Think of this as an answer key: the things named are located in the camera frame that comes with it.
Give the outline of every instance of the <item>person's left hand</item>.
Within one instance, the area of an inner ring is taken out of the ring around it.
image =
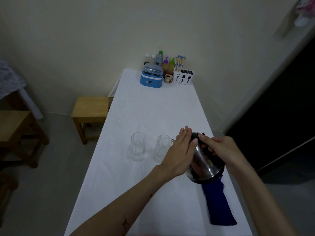
[[[190,142],[191,134],[192,130],[188,126],[185,129],[181,128],[178,136],[176,136],[176,141],[169,148],[160,165],[167,170],[172,178],[184,174],[191,163],[198,143],[197,138]]]

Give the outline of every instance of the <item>utensil holder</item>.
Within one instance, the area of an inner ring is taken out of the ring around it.
[[[188,73],[185,74],[185,73],[182,73],[182,72],[174,71],[173,83],[190,85],[191,82],[192,82],[192,79],[195,76],[195,72],[192,71],[192,70],[189,70],[189,71],[191,71],[193,74],[190,75]]]

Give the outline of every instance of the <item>clear plastic lid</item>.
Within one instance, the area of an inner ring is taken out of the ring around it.
[[[163,74],[162,66],[159,66],[156,64],[151,64],[151,63],[146,63],[143,67],[143,71],[147,72],[147,73],[154,74],[154,75],[162,75]]]

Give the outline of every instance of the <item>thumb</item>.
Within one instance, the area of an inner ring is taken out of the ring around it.
[[[218,145],[218,143],[216,141],[212,140],[210,137],[207,137],[206,135],[198,134],[198,136],[199,136],[201,141],[206,143],[212,149],[215,149],[216,146]]]
[[[188,146],[188,150],[187,150],[187,156],[191,157],[194,155],[195,149],[197,147],[197,143],[198,143],[198,138],[195,138],[194,140],[191,141],[191,143]]]

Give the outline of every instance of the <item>clear glass cup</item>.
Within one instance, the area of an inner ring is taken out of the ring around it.
[[[146,139],[146,136],[141,132],[136,132],[131,136],[130,157],[132,160],[142,160]]]
[[[153,151],[153,160],[161,163],[172,144],[172,139],[168,135],[160,135]]]

